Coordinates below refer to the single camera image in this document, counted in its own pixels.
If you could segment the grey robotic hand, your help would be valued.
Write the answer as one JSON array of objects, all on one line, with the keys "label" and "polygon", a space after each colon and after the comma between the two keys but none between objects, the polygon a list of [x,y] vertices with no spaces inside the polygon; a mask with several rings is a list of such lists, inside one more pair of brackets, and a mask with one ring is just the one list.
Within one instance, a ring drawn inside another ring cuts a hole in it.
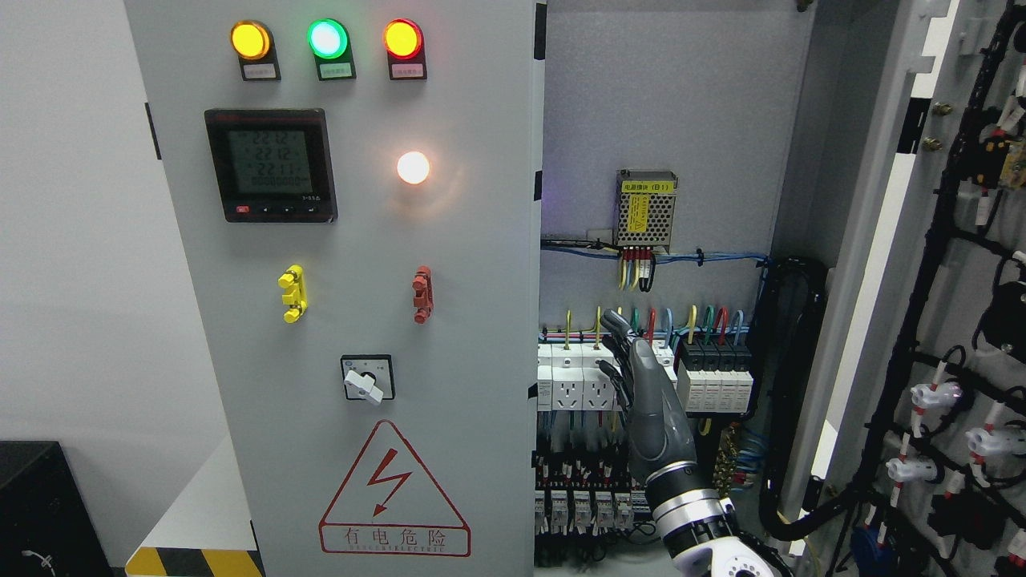
[{"label": "grey robotic hand", "polygon": [[602,344],[616,362],[602,359],[598,368],[611,380],[625,413],[631,475],[648,482],[674,463],[697,462],[688,417],[652,344],[611,309],[601,313],[600,324],[608,331]]}]

